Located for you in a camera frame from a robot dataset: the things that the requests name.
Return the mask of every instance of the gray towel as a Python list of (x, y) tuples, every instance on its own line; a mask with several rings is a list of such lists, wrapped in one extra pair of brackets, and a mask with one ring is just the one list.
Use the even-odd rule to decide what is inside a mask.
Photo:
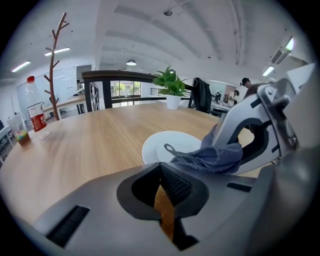
[(239, 143), (212, 146), (215, 129), (216, 126), (203, 138), (200, 149), (194, 152), (178, 152), (171, 145), (165, 144), (165, 149), (175, 156), (171, 163), (211, 173), (235, 173), (243, 157), (242, 146)]

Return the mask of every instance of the potted plant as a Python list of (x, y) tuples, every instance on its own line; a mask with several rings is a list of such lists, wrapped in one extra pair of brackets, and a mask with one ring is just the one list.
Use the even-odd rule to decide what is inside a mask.
[(157, 71), (160, 74), (155, 74), (156, 78), (152, 81), (155, 85), (164, 87), (159, 91), (159, 94), (166, 95), (166, 108), (176, 110), (179, 107), (181, 96), (184, 96), (185, 83), (184, 80), (176, 75), (175, 71), (168, 66), (165, 71)]

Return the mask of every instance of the fluorescent light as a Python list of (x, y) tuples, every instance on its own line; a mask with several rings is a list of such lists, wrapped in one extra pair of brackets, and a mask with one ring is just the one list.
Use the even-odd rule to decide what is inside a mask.
[(273, 66), (268, 67), (268, 69), (263, 73), (263, 76), (266, 77), (267, 75), (270, 74), (270, 72), (272, 70), (274, 70), (275, 68)]
[(17, 72), (18, 70), (22, 69), (23, 67), (25, 67), (26, 65), (30, 64), (30, 61), (26, 61), (25, 63), (21, 64), (20, 66), (17, 66), (14, 70), (12, 70), (12, 72)]
[(294, 48), (294, 45), (295, 45), (294, 39), (291, 38), (285, 48), (289, 51), (292, 51), (292, 49)]
[(135, 61), (134, 59), (129, 59), (129, 60), (126, 62), (126, 64), (127, 64), (128, 66), (135, 66), (135, 65), (137, 65), (137, 63), (136, 63), (136, 61)]
[[(61, 52), (64, 52), (64, 51), (69, 51), (70, 48), (67, 47), (67, 48), (64, 48), (64, 49), (60, 49), (60, 50), (55, 50), (54, 53), (57, 54), (57, 53), (61, 53)], [(51, 52), (48, 52), (45, 54), (45, 56), (50, 56), (51, 55)]]

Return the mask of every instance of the red bottle label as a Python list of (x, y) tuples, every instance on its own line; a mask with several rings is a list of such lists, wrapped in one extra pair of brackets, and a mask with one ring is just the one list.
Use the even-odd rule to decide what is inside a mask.
[(45, 115), (41, 109), (41, 103), (28, 107), (28, 111), (35, 132), (38, 132), (47, 126)]

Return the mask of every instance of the white pot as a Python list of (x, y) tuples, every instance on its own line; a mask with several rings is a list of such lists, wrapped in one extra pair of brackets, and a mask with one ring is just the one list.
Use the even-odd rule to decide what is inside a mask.
[(181, 96), (167, 95), (166, 108), (168, 110), (177, 110), (179, 107), (180, 100), (181, 100)]

